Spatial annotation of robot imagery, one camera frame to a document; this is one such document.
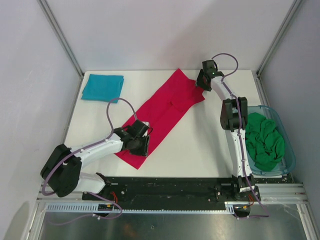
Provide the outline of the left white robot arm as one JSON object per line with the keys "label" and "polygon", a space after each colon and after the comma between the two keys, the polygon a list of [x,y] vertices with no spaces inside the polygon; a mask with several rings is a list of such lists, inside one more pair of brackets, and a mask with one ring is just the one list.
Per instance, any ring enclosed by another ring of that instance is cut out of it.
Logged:
{"label": "left white robot arm", "polygon": [[40,171],[44,180],[42,194],[55,194],[63,198],[72,192],[91,192],[100,200],[107,199],[111,193],[107,178],[101,173],[85,173],[83,169],[97,160],[122,151],[129,151],[138,157],[147,156],[149,129],[148,122],[137,119],[133,124],[118,127],[108,137],[89,145],[58,145]]}

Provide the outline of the red t shirt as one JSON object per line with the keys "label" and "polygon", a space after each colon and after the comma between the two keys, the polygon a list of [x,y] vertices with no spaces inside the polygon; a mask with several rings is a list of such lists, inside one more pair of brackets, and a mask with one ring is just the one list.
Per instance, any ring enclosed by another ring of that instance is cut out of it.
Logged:
{"label": "red t shirt", "polygon": [[168,80],[136,111],[139,120],[148,122],[148,156],[161,144],[187,111],[205,100],[196,81],[177,69]]}

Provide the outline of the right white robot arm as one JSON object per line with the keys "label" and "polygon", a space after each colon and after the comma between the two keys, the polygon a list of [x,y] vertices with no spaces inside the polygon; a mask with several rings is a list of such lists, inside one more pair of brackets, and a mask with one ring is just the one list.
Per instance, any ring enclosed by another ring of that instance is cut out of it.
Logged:
{"label": "right white robot arm", "polygon": [[235,200],[242,201],[248,196],[249,191],[255,189],[245,144],[248,101],[246,97],[238,96],[227,85],[225,77],[213,59],[206,60],[202,62],[202,69],[195,85],[207,92],[215,91],[222,101],[220,125],[225,131],[232,161],[231,178],[235,183],[230,188],[230,194]]}

